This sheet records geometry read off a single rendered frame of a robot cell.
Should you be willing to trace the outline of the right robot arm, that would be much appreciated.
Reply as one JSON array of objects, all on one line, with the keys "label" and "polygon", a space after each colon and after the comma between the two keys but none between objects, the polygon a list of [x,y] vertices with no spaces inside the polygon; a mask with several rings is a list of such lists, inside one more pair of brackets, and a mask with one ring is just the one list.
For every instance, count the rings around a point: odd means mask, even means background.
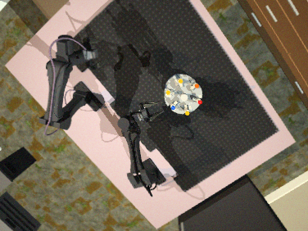
[{"label": "right robot arm", "polygon": [[[129,141],[129,132],[130,131],[137,131],[138,129],[133,123],[133,121],[130,119],[129,115],[131,112],[123,114],[120,119],[118,120],[118,126],[121,128],[121,133],[123,137],[126,138],[126,141],[129,146],[129,154],[130,154],[130,172],[127,173],[128,180],[132,184],[134,188],[141,188],[143,185],[141,184],[140,180],[138,179],[135,171],[140,173],[140,178],[143,182],[145,182],[145,185],[148,186],[153,185],[153,183],[156,183],[157,185],[160,185],[166,181],[163,174],[158,170],[154,162],[151,158],[146,159],[145,161],[142,161],[141,158],[141,152],[140,152],[140,135],[136,133],[131,133],[130,137],[133,144],[133,151],[130,145]],[[123,132],[122,132],[123,131]],[[141,177],[142,176],[142,177]]]}]

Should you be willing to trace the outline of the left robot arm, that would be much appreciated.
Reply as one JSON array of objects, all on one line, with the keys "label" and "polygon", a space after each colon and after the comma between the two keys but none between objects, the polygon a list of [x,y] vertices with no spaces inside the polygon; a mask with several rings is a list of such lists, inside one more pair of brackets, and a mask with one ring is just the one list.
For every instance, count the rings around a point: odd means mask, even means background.
[{"label": "left robot arm", "polygon": [[80,107],[88,104],[96,112],[103,105],[87,86],[82,81],[79,81],[73,87],[75,92],[73,93],[72,99],[62,108],[66,84],[70,78],[70,72],[73,70],[73,66],[77,65],[76,58],[78,57],[73,53],[73,40],[61,39],[56,44],[56,58],[53,58],[56,77],[53,79],[53,66],[50,60],[46,64],[49,83],[48,106],[45,115],[40,117],[38,122],[46,125],[48,120],[46,124],[45,120],[49,119],[49,126],[53,127],[54,124],[56,128],[68,130],[71,125],[72,116]]}]

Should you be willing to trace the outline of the white pipette with yellow button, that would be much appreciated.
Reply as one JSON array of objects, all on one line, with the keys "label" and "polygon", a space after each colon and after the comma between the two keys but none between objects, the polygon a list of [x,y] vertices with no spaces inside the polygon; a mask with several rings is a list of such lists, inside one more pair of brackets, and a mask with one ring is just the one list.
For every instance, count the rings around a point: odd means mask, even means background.
[{"label": "white pipette with yellow button", "polygon": [[168,90],[166,89],[166,94],[169,95],[170,93],[171,93],[171,94],[174,94],[174,92],[171,91],[171,89],[168,89]]},{"label": "white pipette with yellow button", "polygon": [[177,78],[177,80],[178,80],[178,82],[179,82],[180,87],[183,87],[183,85],[182,85],[183,80],[180,79],[180,78]]}]

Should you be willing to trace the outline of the white pipette with blue push button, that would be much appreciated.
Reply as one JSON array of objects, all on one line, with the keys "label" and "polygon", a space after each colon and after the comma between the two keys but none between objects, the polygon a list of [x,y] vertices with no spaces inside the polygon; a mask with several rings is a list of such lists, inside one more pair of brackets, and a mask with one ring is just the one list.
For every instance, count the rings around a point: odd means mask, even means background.
[{"label": "white pipette with blue push button", "polygon": [[175,102],[172,102],[172,103],[170,104],[170,107],[171,107],[172,110],[175,109],[175,105],[176,105],[177,103],[178,103],[178,102],[175,101]]}]

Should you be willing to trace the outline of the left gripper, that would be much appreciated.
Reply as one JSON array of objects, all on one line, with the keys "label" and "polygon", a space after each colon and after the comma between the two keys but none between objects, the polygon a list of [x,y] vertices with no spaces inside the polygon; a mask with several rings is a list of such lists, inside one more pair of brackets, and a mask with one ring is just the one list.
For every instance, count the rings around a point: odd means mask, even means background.
[{"label": "left gripper", "polygon": [[[91,49],[90,43],[96,43],[96,42],[99,42],[99,41],[100,40],[98,40],[98,39],[94,39],[94,38],[90,38],[90,37],[85,37],[84,39],[82,39],[82,43],[81,44],[85,48]],[[91,70],[93,71],[93,70],[96,70],[96,69],[100,68],[105,62],[108,61],[108,60],[107,61],[103,61],[103,62],[97,63],[95,65],[95,63],[93,63],[93,59],[91,59],[91,58],[93,58],[92,52],[86,52],[85,49],[83,49],[80,45],[78,46],[78,48],[79,48],[78,51],[74,51],[74,54],[78,57],[77,58],[77,65],[84,63],[86,65],[86,68],[90,67]]]}]

